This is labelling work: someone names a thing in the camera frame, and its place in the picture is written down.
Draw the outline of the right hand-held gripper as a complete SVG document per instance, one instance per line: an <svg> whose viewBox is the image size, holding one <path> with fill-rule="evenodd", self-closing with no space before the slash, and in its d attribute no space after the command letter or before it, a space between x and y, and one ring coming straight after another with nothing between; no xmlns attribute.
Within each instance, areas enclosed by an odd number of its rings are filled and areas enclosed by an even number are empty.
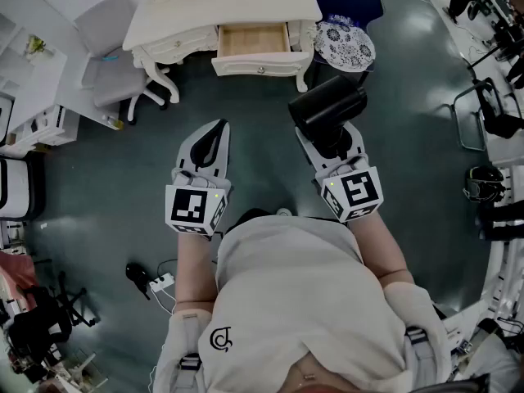
<svg viewBox="0 0 524 393"><path fill-rule="evenodd" d="M339 138L342 161L334 165L298 127L295 133L308 163L314 167L320 196L340 223L363 218L377 210L384 201L377 168L369 165L362 135L350 121L343 125Z"/></svg>

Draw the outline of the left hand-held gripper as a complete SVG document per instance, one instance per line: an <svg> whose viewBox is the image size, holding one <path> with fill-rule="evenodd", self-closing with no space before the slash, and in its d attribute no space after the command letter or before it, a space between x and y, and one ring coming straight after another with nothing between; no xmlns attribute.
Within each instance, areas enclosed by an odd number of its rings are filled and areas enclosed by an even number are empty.
<svg viewBox="0 0 524 393"><path fill-rule="evenodd" d="M212 237L228 205L230 146L227 120L204 124L181 144L173 182L165 187L165 223L178 233ZM188 169L212 169L213 176Z"/></svg>

